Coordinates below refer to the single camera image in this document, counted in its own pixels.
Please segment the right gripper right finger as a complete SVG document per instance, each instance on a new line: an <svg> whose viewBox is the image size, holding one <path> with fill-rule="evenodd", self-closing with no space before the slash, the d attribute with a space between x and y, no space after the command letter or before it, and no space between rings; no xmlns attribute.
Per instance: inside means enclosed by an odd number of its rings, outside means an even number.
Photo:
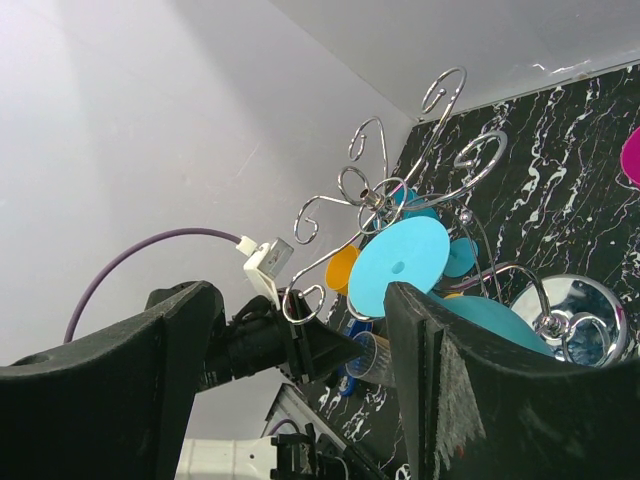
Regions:
<svg viewBox="0 0 640 480"><path fill-rule="evenodd" d="M560 362L391 283L387 332L415 479L635 479L639 364Z"/></svg>

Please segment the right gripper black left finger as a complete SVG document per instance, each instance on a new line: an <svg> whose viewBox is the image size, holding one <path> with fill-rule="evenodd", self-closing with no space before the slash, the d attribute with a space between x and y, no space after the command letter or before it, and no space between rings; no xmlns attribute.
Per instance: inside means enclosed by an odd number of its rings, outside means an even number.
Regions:
<svg viewBox="0 0 640 480"><path fill-rule="evenodd" d="M1 369L4 479L171 479L221 293L154 307Z"/></svg>

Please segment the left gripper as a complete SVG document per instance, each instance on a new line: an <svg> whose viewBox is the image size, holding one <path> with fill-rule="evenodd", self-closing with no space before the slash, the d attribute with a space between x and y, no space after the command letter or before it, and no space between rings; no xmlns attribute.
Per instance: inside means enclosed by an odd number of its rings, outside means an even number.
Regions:
<svg viewBox="0 0 640 480"><path fill-rule="evenodd" d="M200 392L281 364L282 373L294 384L325 381L361 355L353 339L317 318L302 324L288 321L285 315L298 320L311 314L297 290L282 294L282 301L283 320L264 296L251 299L229 324L223 313L216 317L199 377Z"/></svg>

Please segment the clear wine glass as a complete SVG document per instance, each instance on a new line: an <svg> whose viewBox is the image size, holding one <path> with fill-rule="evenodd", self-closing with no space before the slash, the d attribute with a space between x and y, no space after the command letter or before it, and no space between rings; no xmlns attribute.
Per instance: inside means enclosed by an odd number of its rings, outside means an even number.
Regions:
<svg viewBox="0 0 640 480"><path fill-rule="evenodd" d="M346 364L347 373L366 383L395 388L389 340L369 331L358 333L353 340L362 351L359 357Z"/></svg>

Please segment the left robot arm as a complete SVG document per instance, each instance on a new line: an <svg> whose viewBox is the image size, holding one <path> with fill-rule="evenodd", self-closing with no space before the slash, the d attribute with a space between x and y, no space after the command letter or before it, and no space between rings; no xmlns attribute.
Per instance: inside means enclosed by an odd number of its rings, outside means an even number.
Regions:
<svg viewBox="0 0 640 480"><path fill-rule="evenodd" d="M289 323L288 313L307 313L296 300L282 310L264 296L251 299L231 320L218 308L207 347L199 391L210 390L277 368L307 384L332 375L361 353L356 342L323 323ZM318 434L312 423L291 433L279 430L254 440L187 439L179 479L382 479L372 461L346 443Z"/></svg>

